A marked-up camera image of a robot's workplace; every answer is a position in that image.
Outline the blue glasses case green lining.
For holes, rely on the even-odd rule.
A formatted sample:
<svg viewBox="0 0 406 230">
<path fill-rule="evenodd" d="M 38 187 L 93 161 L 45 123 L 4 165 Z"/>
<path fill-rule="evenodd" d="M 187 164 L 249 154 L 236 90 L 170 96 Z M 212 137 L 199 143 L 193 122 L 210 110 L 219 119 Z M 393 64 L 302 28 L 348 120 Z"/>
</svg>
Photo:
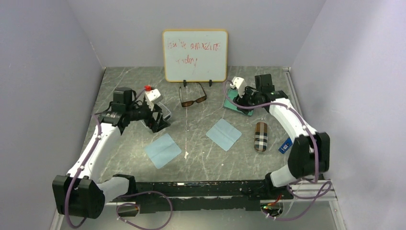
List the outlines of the blue glasses case green lining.
<svg viewBox="0 0 406 230">
<path fill-rule="evenodd" d="M 237 102 L 235 101 L 235 98 L 238 98 L 238 92 L 237 90 L 233 90 L 233 89 L 228 89 L 227 91 L 227 96 L 231 99 L 231 101 L 229 101 L 228 99 L 225 99 L 224 103 L 223 103 L 223 108 L 245 115 L 245 116 L 252 116 L 253 115 L 253 110 L 248 111 L 247 113 L 244 113 L 243 111 L 239 110 L 239 107 L 237 107 L 235 104 L 237 104 Z"/>
</svg>

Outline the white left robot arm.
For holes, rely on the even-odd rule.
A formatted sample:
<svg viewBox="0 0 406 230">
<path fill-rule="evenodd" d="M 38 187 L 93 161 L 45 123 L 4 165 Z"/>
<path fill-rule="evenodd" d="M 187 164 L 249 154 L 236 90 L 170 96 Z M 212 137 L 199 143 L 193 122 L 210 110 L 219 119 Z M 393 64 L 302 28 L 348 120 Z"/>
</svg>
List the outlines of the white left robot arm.
<svg viewBox="0 0 406 230">
<path fill-rule="evenodd" d="M 108 108 L 94 116 L 95 131 L 84 152 L 66 175 L 57 175 L 52 182 L 59 214 L 96 219 L 106 203 L 136 197 L 134 176 L 115 174 L 103 183 L 98 180 L 108 154 L 131 122 L 143 121 L 154 133 L 170 126 L 158 105 L 160 91 L 147 85 L 140 94 L 142 100 L 131 88 L 115 88 Z"/>
</svg>

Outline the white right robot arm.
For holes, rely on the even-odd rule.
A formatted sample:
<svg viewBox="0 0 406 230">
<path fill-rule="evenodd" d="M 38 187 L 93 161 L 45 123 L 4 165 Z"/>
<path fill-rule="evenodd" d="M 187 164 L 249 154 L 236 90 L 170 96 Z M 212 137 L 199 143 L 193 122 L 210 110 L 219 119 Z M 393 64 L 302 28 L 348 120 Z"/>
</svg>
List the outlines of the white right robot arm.
<svg viewBox="0 0 406 230">
<path fill-rule="evenodd" d="M 248 86 L 244 78 L 234 77 L 230 88 L 238 95 L 233 103 L 243 113 L 263 107 L 277 119 L 293 143 L 287 164 L 266 175 L 263 192 L 267 198 L 274 199 L 282 186 L 308 176 L 318 178 L 329 170 L 330 137 L 311 127 L 284 91 L 275 90 L 270 74 L 255 76 L 255 85 Z"/>
</svg>

